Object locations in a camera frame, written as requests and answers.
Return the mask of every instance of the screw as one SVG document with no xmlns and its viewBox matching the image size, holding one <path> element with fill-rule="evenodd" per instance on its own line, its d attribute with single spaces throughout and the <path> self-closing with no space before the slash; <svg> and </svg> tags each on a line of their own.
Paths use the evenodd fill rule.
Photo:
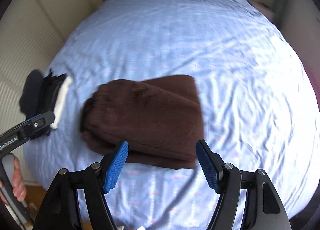
<svg viewBox="0 0 320 230">
<path fill-rule="evenodd" d="M 67 173 L 67 169 L 64 169 L 64 168 L 63 168 L 63 169 L 60 169 L 60 170 L 59 170 L 59 174 L 60 174 L 60 175 L 64 175 L 64 174 L 66 174 L 66 173 Z"/>
<path fill-rule="evenodd" d="M 258 169 L 258 173 L 260 175 L 265 175 L 266 174 L 266 172 L 263 169 Z"/>
<path fill-rule="evenodd" d="M 93 163 L 93 164 L 91 165 L 91 168 L 93 168 L 93 169 L 98 169 L 98 168 L 100 168 L 100 163 L 98 163 L 98 162 Z"/>
<path fill-rule="evenodd" d="M 231 163 L 226 163 L 226 164 L 224 164 L 224 167 L 225 167 L 226 169 L 232 169 L 232 168 L 233 168 L 233 165 L 232 165 Z"/>
</svg>

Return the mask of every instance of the human hand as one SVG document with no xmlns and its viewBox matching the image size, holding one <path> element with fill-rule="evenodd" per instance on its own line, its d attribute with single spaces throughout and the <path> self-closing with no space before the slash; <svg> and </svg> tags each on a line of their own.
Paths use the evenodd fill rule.
<svg viewBox="0 0 320 230">
<path fill-rule="evenodd" d="M 22 178 L 21 170 L 20 170 L 20 163 L 17 157 L 14 157 L 13 160 L 13 166 L 14 166 L 14 173 L 12 176 L 12 192 L 14 196 L 18 199 L 18 201 L 23 201 L 26 197 L 27 190 L 26 186 L 24 185 L 24 181 Z M 4 204 L 8 204 L 4 196 L 0 193 L 0 198 L 2 199 Z"/>
</svg>

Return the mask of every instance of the folded brown garment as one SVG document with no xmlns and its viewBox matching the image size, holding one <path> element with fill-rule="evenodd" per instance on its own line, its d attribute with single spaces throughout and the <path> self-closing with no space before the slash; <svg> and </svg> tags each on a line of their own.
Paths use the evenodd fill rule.
<svg viewBox="0 0 320 230">
<path fill-rule="evenodd" d="M 194 80 L 177 75 L 101 85 L 85 103 L 81 131 L 89 148 L 103 155 L 126 140 L 127 162 L 193 168 L 195 143 L 203 139 Z"/>
</svg>

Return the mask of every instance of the white fabric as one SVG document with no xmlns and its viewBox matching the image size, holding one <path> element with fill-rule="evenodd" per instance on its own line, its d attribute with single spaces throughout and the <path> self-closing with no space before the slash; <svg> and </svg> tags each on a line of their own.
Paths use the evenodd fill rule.
<svg viewBox="0 0 320 230">
<path fill-rule="evenodd" d="M 108 0 L 71 34 L 50 66 L 74 80 L 59 128 L 25 145 L 48 188 L 60 168 L 102 156 L 81 140 L 81 108 L 100 84 L 171 74 L 195 78 L 205 140 L 239 169 L 268 173 L 289 217 L 320 177 L 319 109 L 303 66 L 280 32 L 245 0 Z M 125 164 L 106 196 L 118 226 L 206 229 L 218 195 L 195 170 Z M 86 206 L 79 194 L 83 216 Z M 242 192 L 234 229 L 241 225 Z"/>
<path fill-rule="evenodd" d="M 58 128 L 60 118 L 62 115 L 62 111 L 64 108 L 65 100 L 67 97 L 67 93 L 68 93 L 69 87 L 72 84 L 72 82 L 73 82 L 73 80 L 71 77 L 66 77 L 66 79 L 64 80 L 64 82 L 62 83 L 62 85 L 59 89 L 58 97 L 57 97 L 56 104 L 55 104 L 54 110 L 53 110 L 53 113 L 55 115 L 55 119 L 54 119 L 54 122 L 50 125 L 50 127 L 52 129 Z"/>
</svg>

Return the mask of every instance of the blue gripper pad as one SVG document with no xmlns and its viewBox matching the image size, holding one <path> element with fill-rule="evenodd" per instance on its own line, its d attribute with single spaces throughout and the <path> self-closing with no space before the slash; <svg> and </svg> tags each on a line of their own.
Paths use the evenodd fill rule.
<svg viewBox="0 0 320 230">
<path fill-rule="evenodd" d="M 214 166 L 213 160 L 210 158 L 210 155 L 201 141 L 196 143 L 196 155 L 209 187 L 212 188 L 215 193 L 220 194 L 221 186 L 219 184 L 219 174 Z"/>
<path fill-rule="evenodd" d="M 124 141 L 118 151 L 113 154 L 114 158 L 110 163 L 109 168 L 106 171 L 106 181 L 103 185 L 103 190 L 106 193 L 109 193 L 111 189 L 115 188 L 118 181 L 120 172 L 123 168 L 123 165 L 128 157 L 129 146 L 126 141 Z"/>
</svg>

